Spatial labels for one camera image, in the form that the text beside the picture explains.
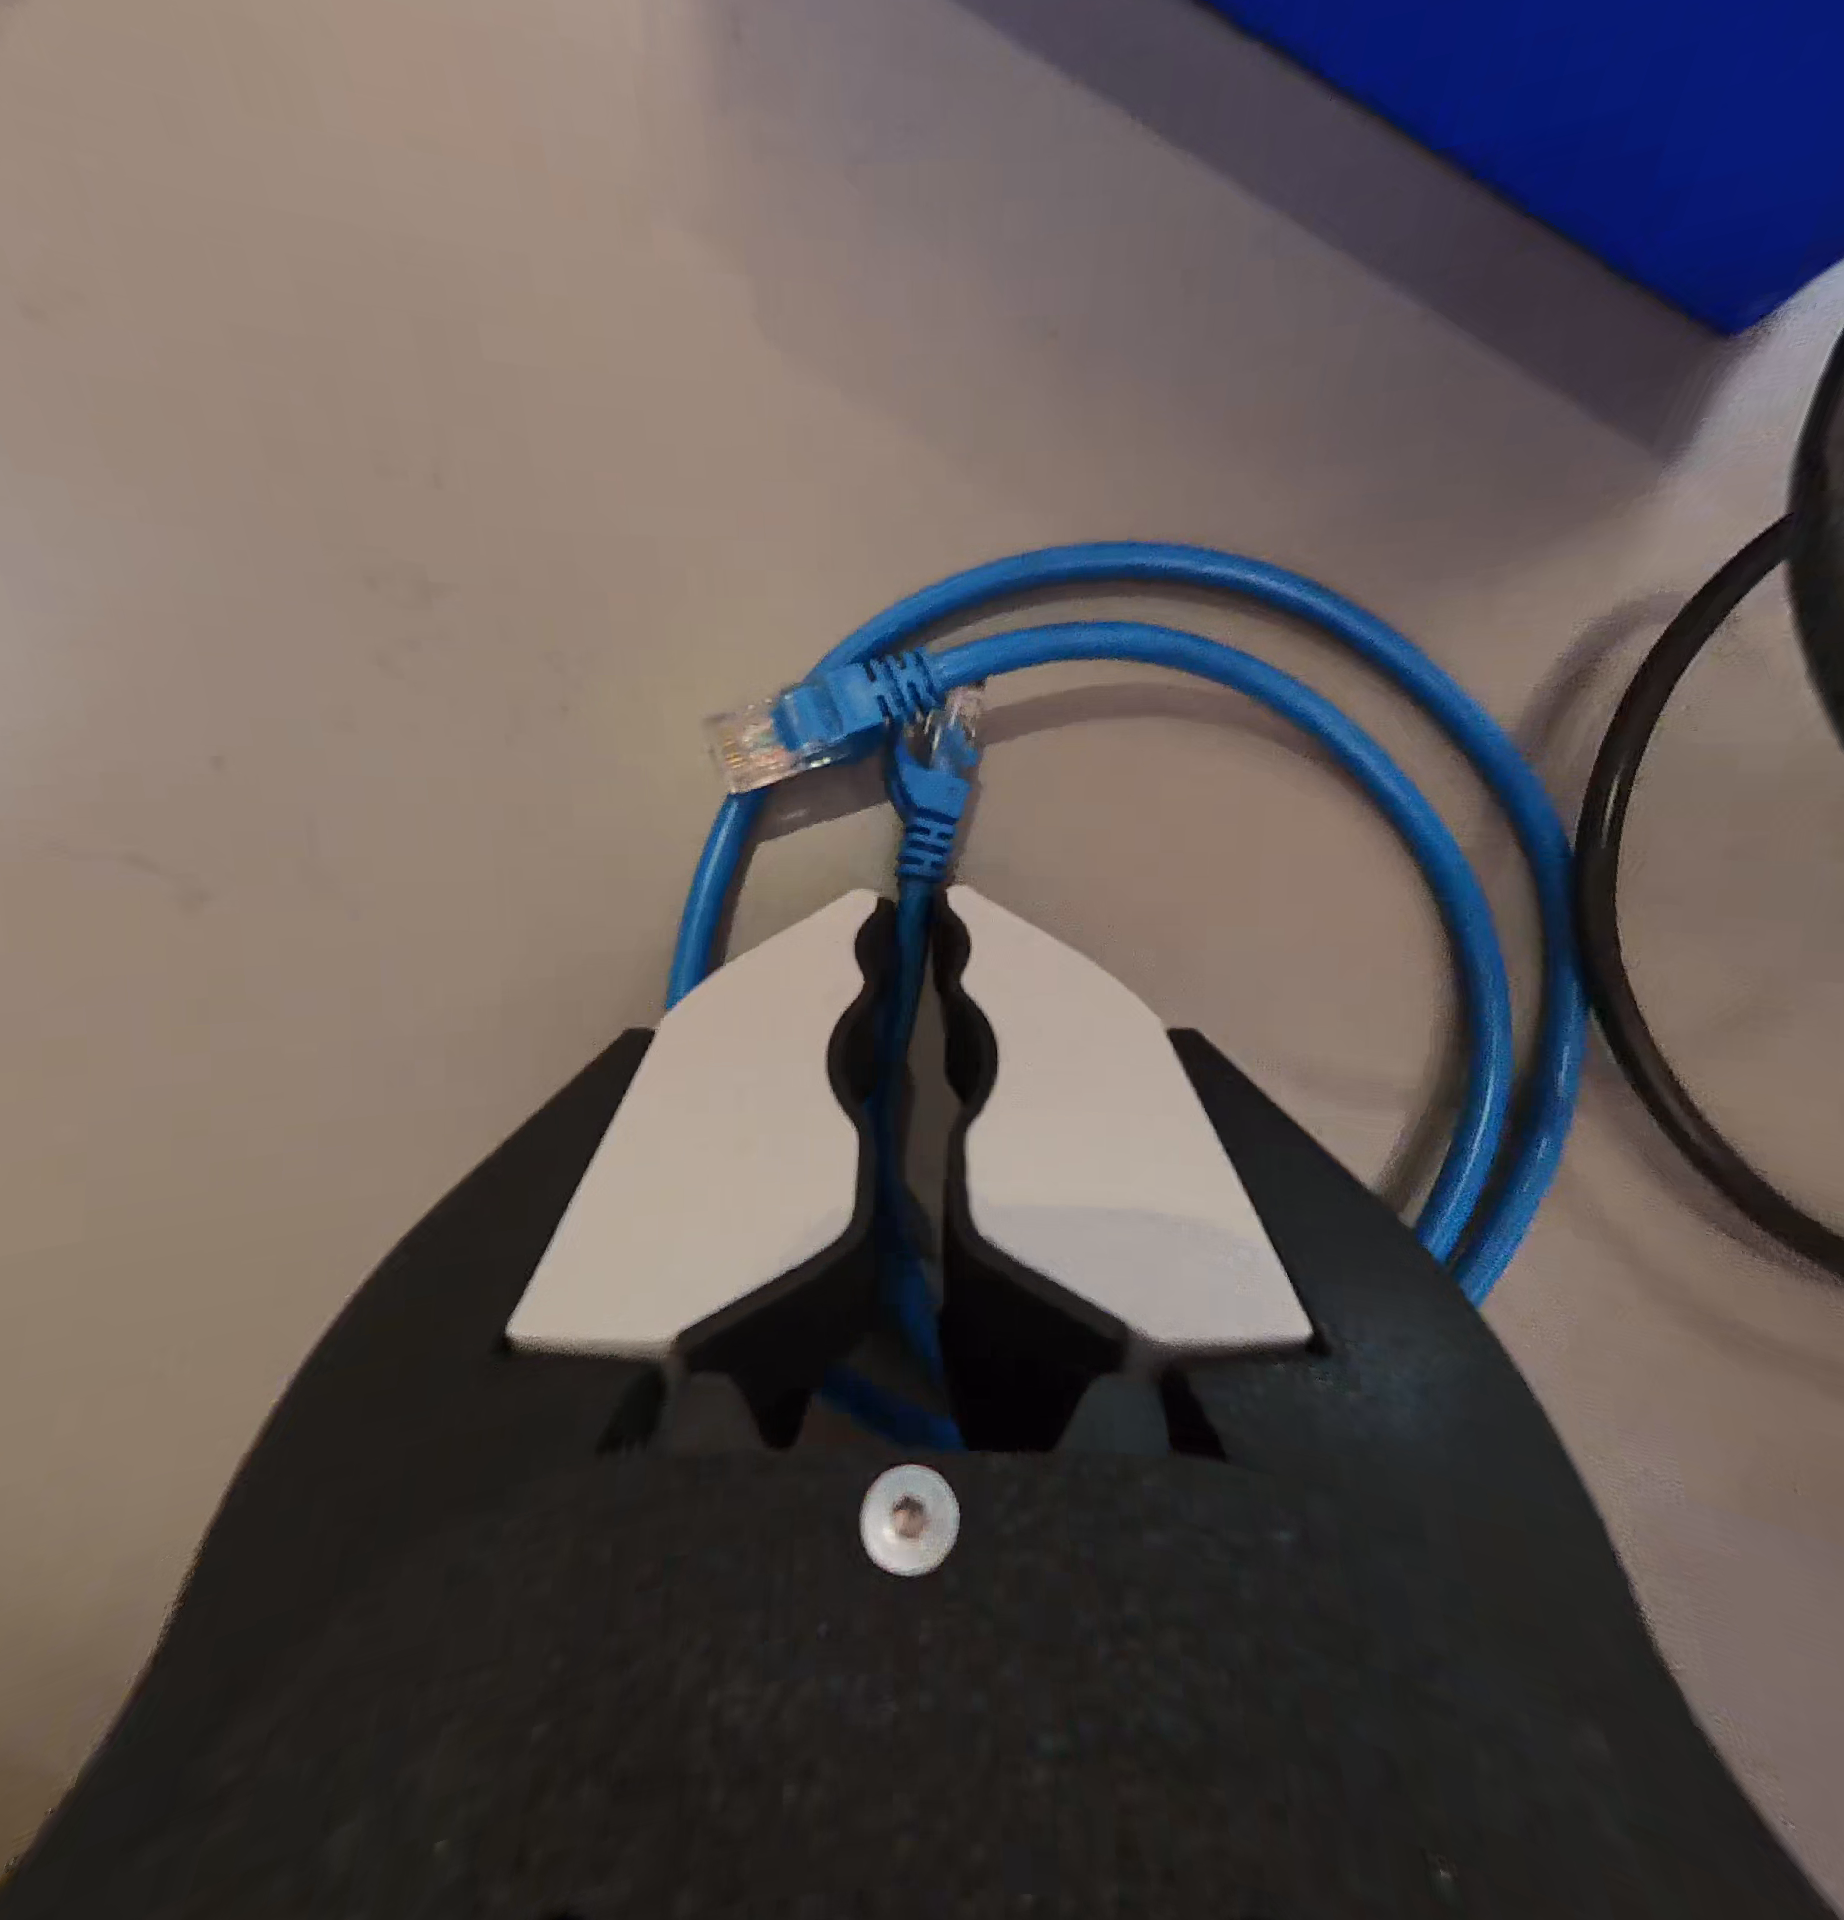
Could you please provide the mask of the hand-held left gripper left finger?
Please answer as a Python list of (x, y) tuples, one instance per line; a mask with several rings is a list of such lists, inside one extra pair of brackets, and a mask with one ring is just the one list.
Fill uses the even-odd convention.
[(863, 1177), (847, 1021), (881, 929), (884, 901), (846, 892), (664, 1013), (508, 1320), (512, 1349), (676, 1361), (841, 1248)]

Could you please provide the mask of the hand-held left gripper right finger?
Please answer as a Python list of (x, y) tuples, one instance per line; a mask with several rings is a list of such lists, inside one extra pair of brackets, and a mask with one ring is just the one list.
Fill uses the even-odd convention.
[(969, 886), (947, 892), (937, 934), (976, 1252), (1142, 1356), (1308, 1346), (1314, 1324), (1160, 1017)]

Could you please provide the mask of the blue storage bin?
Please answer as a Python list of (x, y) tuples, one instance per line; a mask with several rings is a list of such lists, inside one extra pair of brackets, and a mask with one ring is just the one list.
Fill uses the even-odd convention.
[(1844, 2), (1217, 2), (1685, 318), (1844, 261)]

